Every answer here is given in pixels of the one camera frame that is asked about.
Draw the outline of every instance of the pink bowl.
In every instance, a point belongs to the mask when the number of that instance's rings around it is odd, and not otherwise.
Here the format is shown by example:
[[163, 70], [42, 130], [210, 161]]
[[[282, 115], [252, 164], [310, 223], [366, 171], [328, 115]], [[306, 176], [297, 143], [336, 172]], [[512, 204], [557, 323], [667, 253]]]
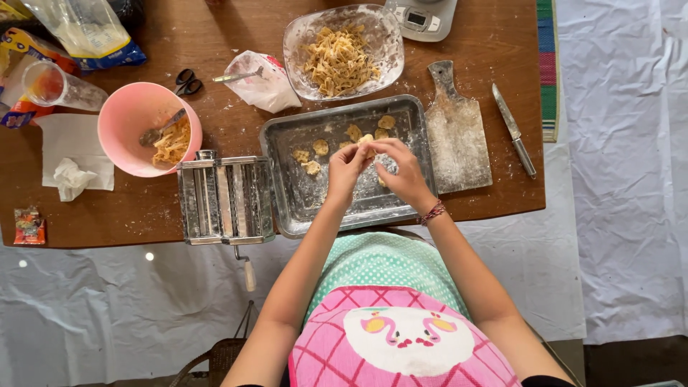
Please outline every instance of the pink bowl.
[[162, 127], [182, 107], [191, 122], [191, 143], [182, 161], [193, 160], [203, 140], [201, 121], [188, 103], [155, 83], [131, 83], [112, 93], [98, 117], [100, 145], [107, 157], [128, 174], [143, 178], [171, 174], [175, 167], [153, 166], [157, 149], [142, 147], [138, 139], [148, 129]]

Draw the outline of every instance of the glass dish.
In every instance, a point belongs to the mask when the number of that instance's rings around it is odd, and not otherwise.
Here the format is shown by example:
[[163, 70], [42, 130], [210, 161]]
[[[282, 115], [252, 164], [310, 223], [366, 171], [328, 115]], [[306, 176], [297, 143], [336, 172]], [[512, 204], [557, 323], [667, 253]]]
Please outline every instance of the glass dish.
[[[368, 46], [364, 51], [380, 69], [380, 79], [370, 79], [346, 95], [329, 97], [321, 94], [319, 86], [303, 71], [303, 64], [310, 55], [300, 47], [315, 43], [323, 27], [339, 30], [352, 23], [365, 26], [362, 35]], [[283, 50], [285, 68], [294, 91], [311, 101], [341, 101], [364, 96], [391, 85], [404, 70], [404, 42], [399, 22], [390, 11], [375, 4], [332, 8], [299, 17], [284, 32]]]

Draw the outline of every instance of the polka dot fabric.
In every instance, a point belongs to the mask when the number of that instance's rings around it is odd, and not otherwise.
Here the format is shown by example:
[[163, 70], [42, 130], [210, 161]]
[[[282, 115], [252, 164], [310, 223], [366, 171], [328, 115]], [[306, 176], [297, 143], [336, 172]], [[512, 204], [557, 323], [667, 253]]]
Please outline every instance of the polka dot fabric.
[[327, 294], [351, 285], [408, 286], [470, 319], [440, 253], [419, 240], [383, 232], [337, 238], [304, 322]]

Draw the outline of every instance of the metal baking tray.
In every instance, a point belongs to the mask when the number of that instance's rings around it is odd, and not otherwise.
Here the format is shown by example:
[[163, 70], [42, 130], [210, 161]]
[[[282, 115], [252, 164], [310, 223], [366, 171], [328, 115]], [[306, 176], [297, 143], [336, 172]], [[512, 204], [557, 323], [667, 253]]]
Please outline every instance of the metal baking tray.
[[[330, 156], [339, 150], [339, 143], [350, 140], [346, 130], [357, 125], [363, 135], [373, 134], [383, 115], [396, 119], [390, 137], [399, 138], [418, 158], [421, 172], [433, 194], [436, 194], [430, 148], [425, 129], [425, 116], [420, 101], [410, 95], [393, 96], [274, 118], [263, 125], [260, 142], [268, 157], [272, 174], [272, 207], [277, 228], [287, 238], [302, 238], [318, 213], [327, 193], [327, 171]], [[330, 146], [327, 156], [316, 156], [313, 141], [322, 138]], [[295, 149], [308, 150], [309, 160], [321, 165], [315, 176], [306, 174], [292, 157]], [[418, 214], [388, 188], [378, 184], [375, 167], [367, 168], [354, 189], [354, 201], [346, 212], [339, 231], [368, 227], [416, 218]]]

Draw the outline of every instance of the scissors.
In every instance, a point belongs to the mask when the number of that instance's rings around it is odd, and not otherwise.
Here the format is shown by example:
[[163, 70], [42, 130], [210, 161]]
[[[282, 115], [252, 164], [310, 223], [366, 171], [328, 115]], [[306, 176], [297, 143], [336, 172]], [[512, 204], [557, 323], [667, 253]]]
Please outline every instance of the scissors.
[[183, 69], [179, 75], [177, 75], [175, 83], [177, 84], [177, 87], [173, 92], [178, 96], [182, 94], [190, 96], [197, 93], [198, 90], [201, 90], [201, 87], [203, 87], [203, 82], [196, 78], [196, 74], [192, 69]]

